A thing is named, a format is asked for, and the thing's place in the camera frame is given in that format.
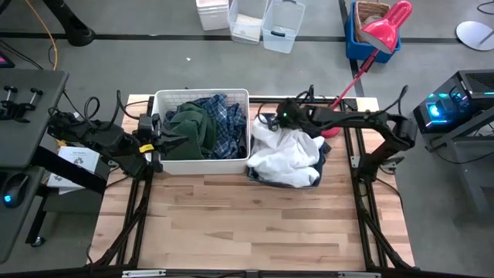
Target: green cloth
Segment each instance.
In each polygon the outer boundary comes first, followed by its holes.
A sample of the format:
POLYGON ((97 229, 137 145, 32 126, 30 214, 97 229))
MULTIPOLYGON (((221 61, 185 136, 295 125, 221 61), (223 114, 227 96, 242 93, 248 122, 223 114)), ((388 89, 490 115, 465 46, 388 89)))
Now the green cloth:
POLYGON ((217 141, 216 119, 194 103, 184 103, 164 128, 186 136, 188 141, 169 151, 164 160, 201 160, 211 156, 217 141))

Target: white paper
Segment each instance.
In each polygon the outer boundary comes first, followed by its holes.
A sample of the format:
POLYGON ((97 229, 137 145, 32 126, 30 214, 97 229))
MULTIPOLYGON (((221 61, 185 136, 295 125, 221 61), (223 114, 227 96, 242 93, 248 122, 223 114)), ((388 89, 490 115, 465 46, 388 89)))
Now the white paper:
MULTIPOLYGON (((59 151, 59 157, 67 160, 70 163, 74 163, 91 173, 94 173, 98 164, 100 154, 92 151, 86 147, 61 147, 59 151)), ((48 180, 48 186, 52 188, 59 188, 60 194, 65 194, 75 190, 82 189, 83 187, 77 185, 66 178, 62 178, 58 175, 51 174, 48 180)))

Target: computer mouse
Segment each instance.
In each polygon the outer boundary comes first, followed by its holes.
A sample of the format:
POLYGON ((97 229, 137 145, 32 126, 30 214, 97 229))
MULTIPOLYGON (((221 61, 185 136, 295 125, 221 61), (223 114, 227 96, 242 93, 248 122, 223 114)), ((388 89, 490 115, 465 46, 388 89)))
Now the computer mouse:
POLYGON ((7 180, 2 190, 2 201, 7 208, 17 208, 22 204, 28 180, 29 176, 23 173, 15 174, 7 180))

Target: concrete floor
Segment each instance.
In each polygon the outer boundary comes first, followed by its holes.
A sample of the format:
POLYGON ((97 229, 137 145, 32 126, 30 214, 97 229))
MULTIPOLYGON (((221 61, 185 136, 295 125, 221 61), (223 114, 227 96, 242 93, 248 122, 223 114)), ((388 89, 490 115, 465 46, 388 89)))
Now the concrete floor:
MULTIPOLYGON (((409 113, 456 70, 494 68, 493 52, 481 53, 456 42, 455 27, 465 20, 494 26, 494 16, 476 6, 486 0, 410 0, 414 13, 401 29, 406 43, 386 65, 374 65, 362 79, 366 97, 377 97, 382 107, 391 103, 403 85, 409 113)), ((54 33, 63 30, 41 1, 32 1, 54 33)), ((395 0, 384 1, 392 4, 395 0)), ((193 0, 67 0, 73 11, 98 34, 228 35, 228 30, 204 32, 193 0)), ((0 16, 0 32, 43 32, 24 2, 16 1, 0 16)), ((300 31, 308 40, 343 36, 338 0, 308 1, 300 31)), ((70 73, 67 92, 75 105, 97 96, 98 117, 109 119, 115 92, 151 94, 158 90, 238 87, 251 94, 294 95, 311 83, 316 94, 335 96, 350 82, 350 63, 344 42, 296 42, 289 55, 231 41, 96 40, 75 48, 59 40, 59 69, 70 73)), ((47 39, 5 39, 16 49, 49 68, 47 39)), ((19 68, 32 68, 12 57, 19 68)), ((69 110, 66 100, 59 108, 69 110)), ((454 165, 418 146, 403 153, 398 187, 416 265, 423 270, 469 275, 494 274, 494 229, 455 225, 457 214, 468 209, 454 165)), ((19 237, 11 259, 0 272, 81 266, 96 223, 95 215, 50 216, 44 227, 48 241, 30 249, 19 237)))

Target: black metal frame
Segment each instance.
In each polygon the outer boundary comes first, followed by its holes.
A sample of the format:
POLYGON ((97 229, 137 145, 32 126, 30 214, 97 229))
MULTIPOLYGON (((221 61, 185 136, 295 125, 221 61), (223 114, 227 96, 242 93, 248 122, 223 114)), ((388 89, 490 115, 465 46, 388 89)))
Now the black metal frame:
MULTIPOLYGON (((250 103, 278 103, 283 100, 283 97, 266 98, 266 97, 250 97, 250 103)), ((326 100, 323 98, 313 98, 306 103, 311 104, 328 104, 334 100, 326 100)), ((357 109, 357 102, 355 99, 345 100, 341 105, 341 110, 346 110, 347 106, 351 106, 352 110, 357 109)), ((358 173, 351 164, 350 158, 354 155, 354 148, 352 145, 350 128, 345 127, 343 129, 347 156, 349 161, 349 167, 352 177, 352 186, 354 188, 355 205, 357 208, 357 221, 360 230, 360 238, 362 242, 362 251, 364 254, 364 262, 366 269, 359 273, 359 276, 368 274, 372 277, 378 277, 371 275, 372 273, 379 273, 382 277, 470 277, 449 273, 433 273, 427 271, 421 271, 418 268, 414 268, 405 263, 400 256, 393 250, 391 244, 386 240, 382 234, 378 217, 377 207, 374 198, 374 191, 372 190, 372 184, 370 182, 364 183, 367 191, 367 200, 369 203, 370 211, 368 211, 363 203, 362 194, 360 192, 360 181, 358 180, 358 173), (367 236, 367 228, 372 231, 377 243, 379 266, 376 266, 371 257, 371 247, 367 236), (394 264, 395 268, 389 268, 386 264, 386 256, 394 264)), ((365 154, 364 139, 361 133, 361 129, 356 129, 357 144, 360 154, 365 154)), ((116 238, 112 246, 104 253, 101 259, 97 260, 93 264, 86 265, 80 268, 64 269, 64 270, 45 270, 34 271, 27 273, 8 273, 0 274, 1 277, 122 277, 125 270, 138 270, 137 263, 140 255, 140 245, 144 236, 144 224, 147 214, 147 207, 150 200, 151 183, 153 179, 153 169, 148 167, 140 178, 135 178, 129 195, 129 203, 127 206, 127 213, 125 215, 123 230, 116 238), (145 181, 144 191, 139 205, 134 211, 134 205, 137 198, 137 188, 140 181, 145 181), (137 225, 136 239, 134 240, 134 247, 132 256, 128 263, 124 263, 125 252, 127 249, 127 239, 130 235, 130 231, 137 225), (116 266, 110 266, 109 264, 118 254, 116 266)), ((336 271, 264 271, 264 270, 163 270, 166 272, 166 276, 239 276, 245 278, 269 278, 269 277, 345 277, 350 276, 355 272, 336 272, 336 271)))

